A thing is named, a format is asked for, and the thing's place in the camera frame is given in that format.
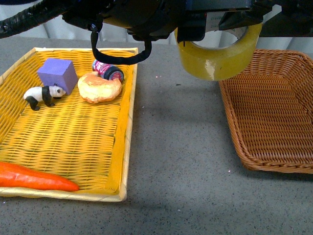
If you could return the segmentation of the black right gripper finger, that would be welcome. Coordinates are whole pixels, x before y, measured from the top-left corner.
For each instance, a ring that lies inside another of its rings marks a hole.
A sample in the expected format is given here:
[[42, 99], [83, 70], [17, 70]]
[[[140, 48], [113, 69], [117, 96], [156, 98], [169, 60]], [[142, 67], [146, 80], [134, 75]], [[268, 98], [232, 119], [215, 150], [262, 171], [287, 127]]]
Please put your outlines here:
[[263, 22], [264, 15], [269, 13], [272, 7], [255, 6], [248, 11], [227, 12], [219, 22], [219, 30], [230, 30]]

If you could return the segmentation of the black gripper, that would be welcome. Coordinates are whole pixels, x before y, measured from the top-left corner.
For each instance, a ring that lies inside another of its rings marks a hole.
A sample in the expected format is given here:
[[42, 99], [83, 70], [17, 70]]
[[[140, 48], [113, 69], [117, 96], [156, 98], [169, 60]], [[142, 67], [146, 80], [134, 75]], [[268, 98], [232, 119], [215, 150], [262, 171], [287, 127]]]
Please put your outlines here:
[[137, 41], [201, 41], [208, 12], [251, 10], [251, 0], [79, 0], [62, 14], [68, 24], [100, 32], [102, 24], [124, 28]]

